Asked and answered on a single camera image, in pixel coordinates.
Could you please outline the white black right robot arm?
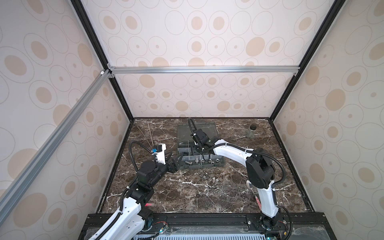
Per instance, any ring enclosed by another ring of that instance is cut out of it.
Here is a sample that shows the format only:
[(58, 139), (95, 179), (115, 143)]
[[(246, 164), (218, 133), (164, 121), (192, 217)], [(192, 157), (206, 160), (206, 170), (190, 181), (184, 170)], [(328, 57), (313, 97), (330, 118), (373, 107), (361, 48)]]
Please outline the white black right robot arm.
[(223, 156), (246, 167), (248, 180), (259, 194), (264, 226), (271, 229), (276, 225), (283, 207), (278, 206), (275, 188), (287, 177), (285, 167), (262, 148), (248, 149), (223, 139), (209, 138), (202, 129), (197, 128), (191, 118), (188, 119), (188, 125), (199, 154)]

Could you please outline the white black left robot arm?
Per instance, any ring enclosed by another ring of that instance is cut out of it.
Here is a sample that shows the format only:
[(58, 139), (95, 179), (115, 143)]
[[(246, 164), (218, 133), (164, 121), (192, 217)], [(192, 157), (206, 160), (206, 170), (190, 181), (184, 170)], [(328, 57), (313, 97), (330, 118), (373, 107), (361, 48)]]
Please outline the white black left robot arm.
[[(137, 166), (132, 145), (146, 150), (150, 159)], [(183, 153), (172, 157), (166, 153), (166, 145), (154, 145), (152, 149), (132, 141), (129, 144), (130, 158), (136, 176), (120, 195), (119, 206), (104, 225), (92, 235), (92, 240), (130, 240), (142, 230), (149, 230), (153, 224), (153, 211), (146, 208), (154, 194), (155, 185), (166, 173), (176, 173), (180, 169)]]

